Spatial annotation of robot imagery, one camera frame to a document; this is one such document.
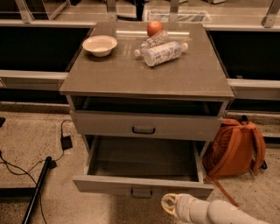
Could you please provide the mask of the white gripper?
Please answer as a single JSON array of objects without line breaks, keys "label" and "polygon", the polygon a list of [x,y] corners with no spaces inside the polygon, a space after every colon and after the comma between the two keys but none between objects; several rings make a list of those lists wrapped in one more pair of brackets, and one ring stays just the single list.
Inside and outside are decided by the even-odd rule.
[{"label": "white gripper", "polygon": [[167,193],[161,199],[162,208],[175,218],[179,218],[183,222],[192,223],[191,206],[195,198],[190,194]]}]

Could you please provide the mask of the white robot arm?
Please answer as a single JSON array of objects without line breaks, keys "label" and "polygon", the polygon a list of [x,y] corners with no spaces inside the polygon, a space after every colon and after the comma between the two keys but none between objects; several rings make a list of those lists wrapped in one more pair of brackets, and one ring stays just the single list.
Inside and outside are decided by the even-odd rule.
[{"label": "white robot arm", "polygon": [[161,205],[168,214],[186,224],[269,224],[224,200],[208,202],[191,194],[168,193]]}]

